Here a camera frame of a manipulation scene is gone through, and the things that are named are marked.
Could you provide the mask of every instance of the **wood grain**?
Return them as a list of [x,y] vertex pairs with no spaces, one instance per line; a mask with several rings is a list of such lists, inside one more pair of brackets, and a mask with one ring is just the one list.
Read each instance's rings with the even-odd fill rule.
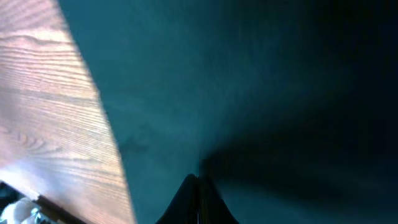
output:
[[118,150],[53,0],[0,0],[0,179],[87,223],[134,223]]

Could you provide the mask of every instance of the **wooden table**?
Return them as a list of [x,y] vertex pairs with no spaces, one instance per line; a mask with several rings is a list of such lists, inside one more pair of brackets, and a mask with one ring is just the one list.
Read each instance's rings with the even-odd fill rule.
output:
[[134,223],[119,153],[54,0],[0,0],[0,180],[87,223]]

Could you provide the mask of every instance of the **dark green fabric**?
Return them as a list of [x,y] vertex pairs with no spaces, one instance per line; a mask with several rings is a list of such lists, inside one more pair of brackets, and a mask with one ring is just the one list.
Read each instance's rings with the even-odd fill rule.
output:
[[[271,174],[275,181],[253,186],[228,176],[234,164],[210,161],[227,167],[220,180],[229,181],[219,188],[240,223],[394,217],[345,203],[346,210],[331,212],[301,203],[301,193],[280,196],[289,187],[279,187],[314,176],[352,192],[374,190],[381,201],[391,193],[379,174],[394,173],[390,153],[397,146],[393,5],[383,13],[374,2],[332,0],[60,0],[60,6],[100,91],[138,223],[154,223],[184,177],[237,139],[241,148],[255,144],[261,151],[237,156],[235,171],[269,162],[262,150],[272,141],[281,144],[281,163],[294,164],[275,173],[274,166],[267,173],[258,166],[247,175]],[[382,153],[375,155],[376,148]],[[297,170],[304,174],[290,178]],[[269,185],[276,190],[263,189]]]

